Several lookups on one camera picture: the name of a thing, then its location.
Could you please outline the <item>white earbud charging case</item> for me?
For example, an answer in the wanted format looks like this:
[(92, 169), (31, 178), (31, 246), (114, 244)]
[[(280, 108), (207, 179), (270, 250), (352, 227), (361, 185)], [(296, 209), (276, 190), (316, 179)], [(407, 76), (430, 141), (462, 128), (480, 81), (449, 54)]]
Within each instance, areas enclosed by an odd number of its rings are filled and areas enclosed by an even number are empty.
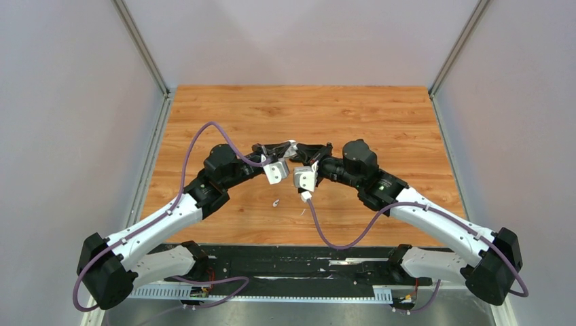
[(285, 155), (287, 157), (293, 157), (297, 155), (297, 147), (298, 143), (294, 140), (290, 140), (290, 145), (289, 145), (289, 149), (285, 152)]

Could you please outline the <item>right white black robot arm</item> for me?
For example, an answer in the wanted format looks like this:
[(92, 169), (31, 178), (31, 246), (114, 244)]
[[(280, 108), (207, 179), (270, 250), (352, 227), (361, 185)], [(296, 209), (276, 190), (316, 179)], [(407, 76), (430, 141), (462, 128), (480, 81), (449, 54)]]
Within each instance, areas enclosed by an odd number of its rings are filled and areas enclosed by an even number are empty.
[(396, 283), (410, 278), (432, 278), (466, 286), (477, 298), (500, 306), (509, 294), (528, 297), (529, 291), (519, 272), (523, 261), (518, 236), (501, 228), (491, 230), (435, 204), (404, 180), (382, 170), (378, 156), (362, 139), (343, 146), (341, 157), (332, 146), (293, 146), (295, 186), (303, 202), (313, 206), (311, 193), (324, 179), (349, 186), (375, 216), (350, 244), (336, 245), (326, 239), (314, 208), (312, 217), (323, 242), (337, 250), (347, 250), (360, 242), (379, 216), (396, 218), (413, 225), (445, 244), (448, 252), (430, 251), (410, 244), (399, 245), (389, 257), (388, 274)]

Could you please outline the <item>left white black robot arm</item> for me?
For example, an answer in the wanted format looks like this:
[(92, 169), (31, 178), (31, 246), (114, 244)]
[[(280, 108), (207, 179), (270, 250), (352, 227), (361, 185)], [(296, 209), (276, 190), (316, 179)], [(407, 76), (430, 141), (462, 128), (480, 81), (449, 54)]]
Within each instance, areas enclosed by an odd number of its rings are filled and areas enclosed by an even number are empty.
[(218, 144), (197, 176), (190, 183), (182, 182), (177, 195), (156, 212), (108, 236), (89, 235), (82, 244), (73, 294), (83, 285), (96, 303), (84, 307), (74, 297), (75, 307), (82, 312), (109, 310), (133, 290), (157, 280), (183, 275), (203, 279), (208, 262), (195, 242), (162, 253), (151, 250), (218, 211), (230, 199), (230, 188), (260, 175), (271, 184), (285, 179), (289, 174), (286, 161), (296, 156), (297, 146), (294, 140), (256, 144), (243, 155), (230, 142)]

